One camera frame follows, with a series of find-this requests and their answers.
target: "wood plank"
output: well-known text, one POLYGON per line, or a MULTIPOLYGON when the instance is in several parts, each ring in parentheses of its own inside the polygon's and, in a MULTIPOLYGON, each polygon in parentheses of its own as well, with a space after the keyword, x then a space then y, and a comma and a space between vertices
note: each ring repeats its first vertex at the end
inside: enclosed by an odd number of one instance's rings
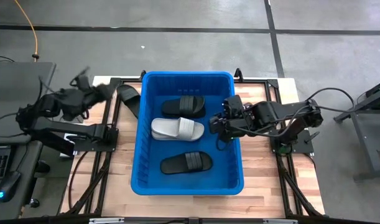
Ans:
MULTIPOLYGON (((95 77, 94 85, 108 83, 110 77, 95 77)), ((295 82, 291 78, 278 79, 282 103, 298 101, 295 82)), ((140 83, 130 84, 141 92, 140 83)), ((265 100, 264 87, 255 84, 236 86, 243 103, 265 100)), ((104 104, 90 110, 86 124, 100 123, 104 104)), ((245 188, 235 196, 140 196, 130 186, 137 119, 125 106, 119 114, 119 142, 113 153, 104 200, 103 216, 120 217, 213 217, 213 218, 277 218, 284 217, 277 164, 265 137, 241 138, 245 188)), ((72 198, 75 203, 89 184, 94 152, 89 152, 79 166, 73 181, 72 198)), ((294 155, 299 187, 313 206, 324 212, 314 166, 309 158, 294 155)), ((290 204, 294 211, 293 193, 289 189, 290 204)), ((68 192, 62 212, 68 210, 68 192)))

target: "wooden workbench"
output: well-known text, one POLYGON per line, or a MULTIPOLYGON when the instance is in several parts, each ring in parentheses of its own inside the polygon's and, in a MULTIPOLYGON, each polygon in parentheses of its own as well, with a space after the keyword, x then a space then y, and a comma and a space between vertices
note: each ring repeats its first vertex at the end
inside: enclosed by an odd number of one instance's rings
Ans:
MULTIPOLYGON (((93 85, 109 83, 111 77, 95 77, 93 85)), ((294 79, 279 78, 282 103, 298 101, 294 79)), ((141 92, 141 83, 128 83, 141 92)), ((263 85, 236 84, 235 93, 243 103, 257 103, 266 100, 263 85)), ((85 124, 100 123, 104 104, 90 110, 85 124)), ((109 168, 108 182, 103 207, 103 216, 115 217, 203 217, 203 218, 279 218, 284 217, 276 158, 271 153, 269 140, 265 137, 241 138, 241 150, 245 186, 235 196, 140 196, 130 186, 137 119, 123 104, 118 118, 119 141, 113 153, 109 168)), ((89 152, 78 168, 72 186, 75 203, 89 185, 95 154, 89 152)), ((79 156, 76 156, 72 170, 79 156)), ((294 154, 294 166, 299 188, 310 203, 324 213, 320 190, 314 166, 309 158, 294 154)), ((95 191, 95 208, 98 189, 95 191)), ((288 190, 292 211, 295 212, 293 193, 288 190)), ((61 212, 68 210, 68 191, 62 203, 61 212)))

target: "computer mouse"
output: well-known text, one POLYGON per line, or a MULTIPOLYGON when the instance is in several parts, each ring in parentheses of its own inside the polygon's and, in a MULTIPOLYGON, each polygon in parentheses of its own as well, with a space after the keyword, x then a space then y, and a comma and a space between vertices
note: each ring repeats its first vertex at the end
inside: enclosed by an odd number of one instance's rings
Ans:
POLYGON ((8 172, 4 175, 0 183, 0 202, 8 202, 14 197, 20 177, 21 173, 18 171, 8 172))

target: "slide sandal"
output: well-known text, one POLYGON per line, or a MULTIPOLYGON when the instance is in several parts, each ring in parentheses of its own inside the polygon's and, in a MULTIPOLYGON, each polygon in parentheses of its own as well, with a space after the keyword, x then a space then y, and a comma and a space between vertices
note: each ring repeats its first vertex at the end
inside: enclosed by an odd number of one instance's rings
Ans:
POLYGON ((202 118, 205 113, 205 99, 202 96, 181 96, 162 104, 162 114, 168 118, 202 118))
POLYGON ((120 85, 116 89, 121 101, 132 111, 133 115, 139 118, 140 94, 133 86, 120 85))
POLYGON ((212 158, 205 152, 186 152, 160 162, 164 174, 181 174, 206 171, 212 167, 212 158))
POLYGON ((187 118, 156 118, 151 122, 151 130, 156 140, 196 141, 203 135, 205 127, 187 118))

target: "gray desk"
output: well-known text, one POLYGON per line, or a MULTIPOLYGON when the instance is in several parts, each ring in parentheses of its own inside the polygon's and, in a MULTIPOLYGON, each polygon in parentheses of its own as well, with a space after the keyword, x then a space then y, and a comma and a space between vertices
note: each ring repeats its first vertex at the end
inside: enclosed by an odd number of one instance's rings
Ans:
MULTIPOLYGON (((37 77, 41 76, 42 79, 50 84, 53 71, 55 69, 55 64, 50 62, 37 62, 37 63, 22 63, 16 62, 11 64, 14 70, 20 70, 21 73, 27 74, 28 78, 33 79, 37 82, 37 77)), ((28 143, 28 153, 24 158, 19 172, 21 173, 21 179, 18 183, 16 194, 14 197, 5 203, 0 203, 0 220, 18 218, 21 215, 22 207, 27 203, 32 193, 32 183, 34 180, 34 171, 39 160, 40 153, 42 151, 42 144, 40 142, 34 141, 28 143)), ((13 171, 18 166, 22 156, 25 153, 25 145, 19 146, 16 149, 16 153, 12 159, 12 164, 10 170, 13 171)))

